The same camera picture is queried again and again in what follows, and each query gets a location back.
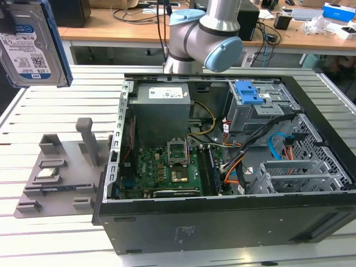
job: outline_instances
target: robotic arm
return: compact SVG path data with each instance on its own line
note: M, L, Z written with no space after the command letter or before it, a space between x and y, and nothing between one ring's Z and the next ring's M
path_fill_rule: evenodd
M237 36L241 0L210 0L207 12L183 9L170 17L169 56L165 73L223 72L243 50Z

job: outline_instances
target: floor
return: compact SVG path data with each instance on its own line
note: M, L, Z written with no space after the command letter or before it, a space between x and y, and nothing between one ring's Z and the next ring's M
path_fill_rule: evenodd
M163 62L163 54L160 49L151 49L151 55L145 55L143 48L114 48L114 59L109 60L107 49L105 47L76 47L75 54L78 64L80 65L141 65L141 66L161 66ZM268 67L278 68L300 68L299 54L275 54L271 59ZM239 58L234 66L241 66L243 55ZM263 63L256 61L254 67L262 67ZM354 100L356 98L356 81L355 79L342 79L335 84L343 91L347 92L347 96ZM6 78L6 73L0 66L0 115L12 101L18 89L12 88Z

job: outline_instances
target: desk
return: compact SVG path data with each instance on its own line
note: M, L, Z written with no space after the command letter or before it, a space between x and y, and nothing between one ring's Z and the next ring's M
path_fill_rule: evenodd
M68 27L58 27L58 33L60 34L61 39L66 30L68 30Z
M150 16L138 14L135 18ZM273 27L273 21L265 20ZM282 42L275 48L277 53L322 54L356 56L356 41L342 40L338 36L327 33L307 36L300 30L302 22L291 21L287 31L279 31ZM113 18L109 9L92 9L90 19L84 28L67 28L62 35L63 46L70 64L76 63L71 53L73 46L101 46L101 47L139 47L160 48L157 25L132 25ZM246 55L244 67L250 67L254 54L263 44L262 34L256 31L251 42L244 42Z
M52 132L61 141L78 141L76 121L89 116L97 139L107 140L115 126L123 73L147 69L161 72L158 66L72 66L70 88L35 86L17 95L7 116L0 118L0 266L258 266L261 261L289 267L355 266L356 221L317 244L118 257L103 227L91 224L91 215L15 219L12 214L40 152L42 135ZM226 73L293 76L329 120L352 118L353 110L346 106L355 108L352 103L325 76L311 70L232 68ZM331 91L335 97L325 101L323 94Z

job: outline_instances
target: perforated metal panel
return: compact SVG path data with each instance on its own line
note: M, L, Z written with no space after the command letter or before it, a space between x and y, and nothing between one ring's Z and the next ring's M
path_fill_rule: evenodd
M351 179L345 173L344 169L337 162L335 156L332 154L329 148L321 146L322 138L317 133L316 129L311 125L308 118L301 114L297 116L292 123L285 123L281 129L281 132L286 135L293 133L307 134L304 141L297 141L293 146L293 155L295 160L321 160L330 165L330 174L335 174L342 185L351 184ZM286 160L286 157L282 154L284 149L283 138L280 136L274 136L272 139L274 147L280 157Z

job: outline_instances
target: chip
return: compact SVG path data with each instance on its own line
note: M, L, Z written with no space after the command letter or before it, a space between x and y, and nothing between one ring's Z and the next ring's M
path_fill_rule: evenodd
M188 168L173 167L171 171L171 182L188 182Z

